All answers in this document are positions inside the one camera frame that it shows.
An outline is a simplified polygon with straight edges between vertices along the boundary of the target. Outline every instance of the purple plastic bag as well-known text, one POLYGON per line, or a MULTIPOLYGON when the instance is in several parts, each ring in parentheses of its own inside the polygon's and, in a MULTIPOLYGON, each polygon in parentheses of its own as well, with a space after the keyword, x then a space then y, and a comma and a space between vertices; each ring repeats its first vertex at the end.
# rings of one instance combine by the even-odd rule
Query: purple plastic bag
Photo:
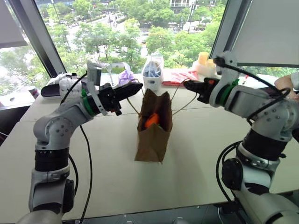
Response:
POLYGON ((122 73, 118 75, 118 85, 122 86, 127 84, 129 81, 135 79, 133 72, 131 72, 131 68, 127 63, 124 63, 124 67, 126 70, 124 70, 122 73))

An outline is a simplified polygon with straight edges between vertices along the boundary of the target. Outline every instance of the white shirt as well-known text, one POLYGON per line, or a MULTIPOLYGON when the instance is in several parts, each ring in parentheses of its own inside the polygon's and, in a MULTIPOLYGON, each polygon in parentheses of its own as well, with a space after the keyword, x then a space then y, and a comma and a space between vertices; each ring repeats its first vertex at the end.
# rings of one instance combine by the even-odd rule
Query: white shirt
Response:
POLYGON ((295 90, 299 90, 299 72, 291 74, 291 81, 295 90))

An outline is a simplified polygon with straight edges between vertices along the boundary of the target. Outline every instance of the glass window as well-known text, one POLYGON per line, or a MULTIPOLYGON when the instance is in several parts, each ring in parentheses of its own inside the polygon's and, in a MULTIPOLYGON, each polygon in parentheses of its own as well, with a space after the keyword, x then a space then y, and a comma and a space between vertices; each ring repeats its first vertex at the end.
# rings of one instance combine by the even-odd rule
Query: glass window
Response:
MULTIPOLYGON (((274 82, 280 77, 287 76, 299 71, 298 68, 253 67, 253 66, 243 66, 242 69, 249 71, 255 75, 258 75, 260 78, 266 80, 270 84, 274 84, 274 82)), ((252 88, 266 87, 266 85, 264 85, 263 83, 258 82, 244 75, 241 75, 239 83, 252 88)))
POLYGON ((191 67, 210 52, 227 0, 36 0, 68 72, 87 59, 127 62, 140 73, 148 53, 165 67, 191 67))
POLYGON ((29 90, 41 90, 50 79, 11 7, 5 2, 28 45, 0 49, 0 109, 31 104, 34 98, 29 90))

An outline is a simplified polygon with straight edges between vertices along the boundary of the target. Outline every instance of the brown paper bag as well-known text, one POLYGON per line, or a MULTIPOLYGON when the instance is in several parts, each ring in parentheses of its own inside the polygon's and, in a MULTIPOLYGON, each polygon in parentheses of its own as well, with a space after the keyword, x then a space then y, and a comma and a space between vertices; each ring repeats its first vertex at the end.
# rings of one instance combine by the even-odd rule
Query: brown paper bag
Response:
POLYGON ((171 100, 169 93, 157 96, 152 90, 147 89, 140 112, 138 123, 138 150, 136 161, 162 162, 166 153, 167 142, 172 128, 171 100), (153 113, 160 118, 160 126, 152 124, 145 129, 144 123, 153 113))

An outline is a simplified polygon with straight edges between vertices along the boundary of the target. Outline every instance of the person's hand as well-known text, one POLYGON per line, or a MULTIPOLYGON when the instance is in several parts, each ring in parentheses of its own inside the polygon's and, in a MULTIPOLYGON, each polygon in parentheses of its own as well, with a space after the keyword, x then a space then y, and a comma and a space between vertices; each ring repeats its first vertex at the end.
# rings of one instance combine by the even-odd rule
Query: person's hand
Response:
POLYGON ((299 94, 296 94, 293 90, 291 90, 286 98, 299 101, 299 94))

